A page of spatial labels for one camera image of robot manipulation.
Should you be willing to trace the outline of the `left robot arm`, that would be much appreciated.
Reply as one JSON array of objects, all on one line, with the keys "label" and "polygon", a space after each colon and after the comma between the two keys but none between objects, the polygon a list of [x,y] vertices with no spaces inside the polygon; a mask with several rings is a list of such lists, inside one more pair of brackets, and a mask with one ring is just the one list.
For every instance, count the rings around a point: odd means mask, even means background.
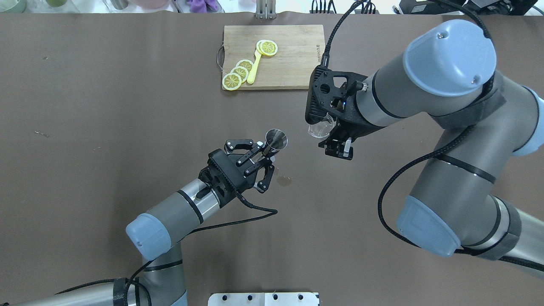
[{"label": "left robot arm", "polygon": [[115,165],[90,154],[3,153],[1,303],[186,306],[181,243],[243,192],[264,193],[273,173],[266,141],[229,139],[188,183],[141,204],[142,176],[99,178]]}]

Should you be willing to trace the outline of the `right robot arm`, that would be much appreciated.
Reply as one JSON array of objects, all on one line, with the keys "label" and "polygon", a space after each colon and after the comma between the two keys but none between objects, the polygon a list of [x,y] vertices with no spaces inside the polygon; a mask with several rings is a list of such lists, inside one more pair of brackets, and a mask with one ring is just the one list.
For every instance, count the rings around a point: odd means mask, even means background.
[{"label": "right robot arm", "polygon": [[326,155],[350,160],[357,138],[419,113],[444,131],[383,187],[385,229],[438,256],[498,260],[543,277],[543,221],[490,193],[509,158],[543,144],[543,99],[497,71],[482,22],[445,21],[370,76],[329,69],[331,44],[305,111],[308,124],[335,123],[319,143]]}]

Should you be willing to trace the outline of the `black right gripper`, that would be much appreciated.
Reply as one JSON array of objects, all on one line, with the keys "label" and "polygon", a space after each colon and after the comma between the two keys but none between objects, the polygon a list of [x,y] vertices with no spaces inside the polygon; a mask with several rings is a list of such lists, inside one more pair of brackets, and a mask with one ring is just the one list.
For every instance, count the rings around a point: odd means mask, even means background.
[{"label": "black right gripper", "polygon": [[362,116],[357,106],[356,95],[365,95],[369,89],[366,79],[367,76],[354,72],[328,72],[328,114],[337,127],[318,143],[325,155],[352,160],[352,142],[374,132],[374,125]]}]

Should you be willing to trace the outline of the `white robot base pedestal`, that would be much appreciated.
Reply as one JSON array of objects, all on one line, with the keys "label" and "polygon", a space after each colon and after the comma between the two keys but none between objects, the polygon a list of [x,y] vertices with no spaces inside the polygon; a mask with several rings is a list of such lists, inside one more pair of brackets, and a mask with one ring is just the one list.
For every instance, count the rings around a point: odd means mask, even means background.
[{"label": "white robot base pedestal", "polygon": [[320,298],[314,292],[217,293],[208,306],[320,306]]}]

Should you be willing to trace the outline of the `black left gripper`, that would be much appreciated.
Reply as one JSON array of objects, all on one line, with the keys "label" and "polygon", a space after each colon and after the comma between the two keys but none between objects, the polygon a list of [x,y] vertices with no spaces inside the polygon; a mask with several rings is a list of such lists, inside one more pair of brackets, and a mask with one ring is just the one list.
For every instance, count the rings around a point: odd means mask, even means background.
[{"label": "black left gripper", "polygon": [[[260,193],[268,190],[275,170],[272,159],[261,159],[256,164],[251,161],[263,151],[261,142],[230,139],[224,149],[225,152],[216,149],[208,154],[207,166],[198,176],[215,193],[220,208],[235,199],[235,191],[243,193],[253,186]],[[256,181],[256,174],[252,173],[261,169],[264,169],[263,178]]]}]

